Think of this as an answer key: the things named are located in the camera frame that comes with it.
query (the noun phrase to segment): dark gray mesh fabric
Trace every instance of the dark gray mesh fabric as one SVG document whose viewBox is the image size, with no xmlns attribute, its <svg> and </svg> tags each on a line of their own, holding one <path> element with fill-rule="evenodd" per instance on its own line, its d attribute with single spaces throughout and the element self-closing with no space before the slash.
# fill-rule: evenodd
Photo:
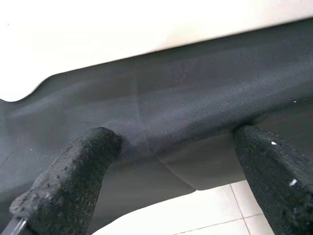
<svg viewBox="0 0 313 235">
<path fill-rule="evenodd" d="M 57 74 L 24 100 L 0 101 L 0 228 L 11 201 L 97 126 L 125 142 L 90 232 L 150 204 L 244 179 L 234 128 L 259 123 L 287 126 L 287 139 L 311 134 L 296 129 L 297 120 L 312 121 L 312 28 L 309 19 Z M 305 141 L 301 148 L 312 151 Z"/>
</svg>

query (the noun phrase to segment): floor tile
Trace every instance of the floor tile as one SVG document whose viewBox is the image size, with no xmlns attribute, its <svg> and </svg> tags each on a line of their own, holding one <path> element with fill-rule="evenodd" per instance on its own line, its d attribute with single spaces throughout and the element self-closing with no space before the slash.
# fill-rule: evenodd
<svg viewBox="0 0 313 235">
<path fill-rule="evenodd" d="M 231 184 L 244 217 L 263 213 L 246 180 Z"/>
<path fill-rule="evenodd" d="M 251 235 L 274 235 L 263 214 L 245 218 L 245 221 Z"/>
<path fill-rule="evenodd" d="M 186 232 L 179 235 L 249 235 L 243 219 L 207 228 Z"/>
<path fill-rule="evenodd" d="M 240 218 L 230 185 L 225 185 L 131 212 L 94 235 L 173 235 Z"/>
</svg>

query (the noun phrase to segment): black foam padding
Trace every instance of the black foam padding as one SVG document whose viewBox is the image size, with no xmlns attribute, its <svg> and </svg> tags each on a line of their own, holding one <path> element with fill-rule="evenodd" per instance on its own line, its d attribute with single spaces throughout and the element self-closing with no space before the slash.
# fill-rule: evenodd
<svg viewBox="0 0 313 235">
<path fill-rule="evenodd" d="M 313 161 L 279 136 L 253 126 L 238 129 L 235 143 L 247 181 L 275 234 L 313 234 Z"/>
<path fill-rule="evenodd" d="M 39 235 L 86 234 L 104 173 L 120 146 L 113 131 L 89 130 L 13 201 L 10 212 Z"/>
</svg>

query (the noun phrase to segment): white speck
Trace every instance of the white speck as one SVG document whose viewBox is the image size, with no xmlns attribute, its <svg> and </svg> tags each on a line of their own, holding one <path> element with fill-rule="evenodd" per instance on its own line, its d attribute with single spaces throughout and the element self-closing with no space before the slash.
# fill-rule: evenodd
<svg viewBox="0 0 313 235">
<path fill-rule="evenodd" d="M 290 183 L 289 186 L 294 186 L 298 181 L 296 179 L 293 179 Z"/>
</svg>

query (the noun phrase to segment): tile grout line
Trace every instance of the tile grout line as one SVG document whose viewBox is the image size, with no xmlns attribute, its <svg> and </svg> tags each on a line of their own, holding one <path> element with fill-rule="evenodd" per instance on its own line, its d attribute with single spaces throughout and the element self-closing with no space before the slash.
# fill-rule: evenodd
<svg viewBox="0 0 313 235">
<path fill-rule="evenodd" d="M 229 184 L 229 186 L 230 186 L 231 191 L 233 192 L 233 195 L 234 195 L 234 197 L 235 197 L 235 200 L 236 200 L 237 206 L 238 206 L 239 211 L 240 211 L 240 214 L 241 214 L 241 216 L 242 216 L 242 218 L 243 218 L 243 220 L 244 220 L 244 223 L 245 223 L 246 229 L 248 230 L 249 235 L 251 235 L 250 230 L 249 230 L 248 226 L 246 225 L 246 220 L 245 220 L 244 215 L 243 215 L 243 213 L 242 213 L 242 211 L 241 211 L 241 209 L 240 209 L 240 206 L 239 206 L 239 203 L 238 203 L 238 201 L 237 201 L 237 198 L 236 198 L 235 192 L 234 192 L 234 190 L 233 190 L 233 187 L 231 186 L 231 184 Z"/>
<path fill-rule="evenodd" d="M 245 217 L 244 219 L 248 219 L 248 218 L 251 218 L 251 217 L 255 217 L 255 216 L 258 216 L 258 215 L 263 215 L 263 213 L 259 213 L 259 214 L 254 214 L 254 215 L 250 215 L 250 216 L 247 216 L 247 217 Z"/>
<path fill-rule="evenodd" d="M 238 220 L 244 220 L 244 218 L 234 219 L 234 220 L 230 220 L 230 221 L 219 223 L 219 224 L 212 224 L 212 225 L 209 225 L 209 226 L 205 226 L 205 227 L 201 227 L 201 228 L 197 228 L 197 229 L 193 229 L 193 230 L 188 230 L 188 231 L 181 232 L 181 233 L 178 233 L 178 234 L 173 234 L 173 235 L 179 235 L 179 234 L 184 234 L 184 233 L 188 233 L 188 232 L 193 232 L 193 231 L 196 231 L 196 230 L 205 229 L 205 228 L 209 228 L 209 227 L 212 227 L 212 226 L 217 226 L 217 225 L 220 225 L 220 224 L 227 224 L 227 223 L 235 222 L 235 221 L 238 221 Z"/>
</svg>

